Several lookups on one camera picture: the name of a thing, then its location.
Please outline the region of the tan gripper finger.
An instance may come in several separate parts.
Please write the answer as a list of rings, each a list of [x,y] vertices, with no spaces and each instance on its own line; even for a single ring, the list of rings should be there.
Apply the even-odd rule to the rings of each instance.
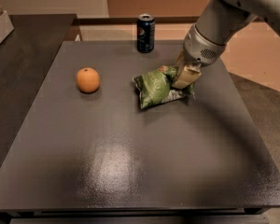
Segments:
[[[180,65],[178,67],[177,77],[173,81],[172,86],[175,89],[185,89],[188,85],[195,82],[201,76],[201,74],[201,68],[199,65]]]
[[[184,54],[183,51],[180,51],[175,60],[175,67],[177,68],[178,75],[180,75],[180,73],[183,71],[184,66],[185,66]]]

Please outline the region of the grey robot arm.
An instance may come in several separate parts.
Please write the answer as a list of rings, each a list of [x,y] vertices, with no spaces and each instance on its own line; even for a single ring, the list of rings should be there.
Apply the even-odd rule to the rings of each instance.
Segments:
[[[215,63],[232,36],[256,18],[280,37],[280,0],[210,0],[184,38],[172,86],[183,90],[195,82],[201,68]]]

